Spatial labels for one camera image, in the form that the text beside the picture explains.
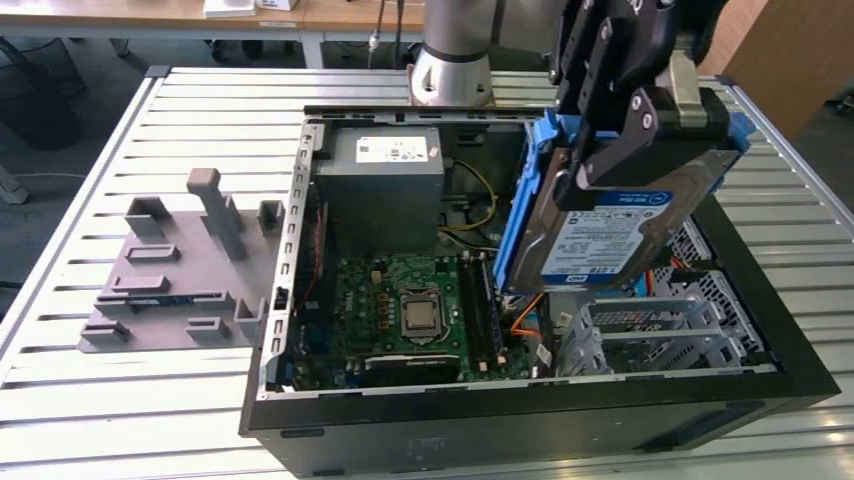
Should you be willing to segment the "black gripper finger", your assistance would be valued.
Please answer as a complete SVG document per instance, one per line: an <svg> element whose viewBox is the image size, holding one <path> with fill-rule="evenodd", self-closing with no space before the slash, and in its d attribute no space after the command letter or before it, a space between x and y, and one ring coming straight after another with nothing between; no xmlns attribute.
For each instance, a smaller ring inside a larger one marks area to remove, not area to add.
<svg viewBox="0 0 854 480"><path fill-rule="evenodd" d="M611 19L598 146L586 163L593 187L642 187L705 156L723 165L729 112L699 85L698 34L673 18Z"/></svg>
<svg viewBox="0 0 854 480"><path fill-rule="evenodd" d="M594 206L594 195L579 185L598 142L605 81L610 70L611 19L606 1L570 1L562 13L558 39L555 110L579 118L570 159L559 170L554 201L565 211Z"/></svg>

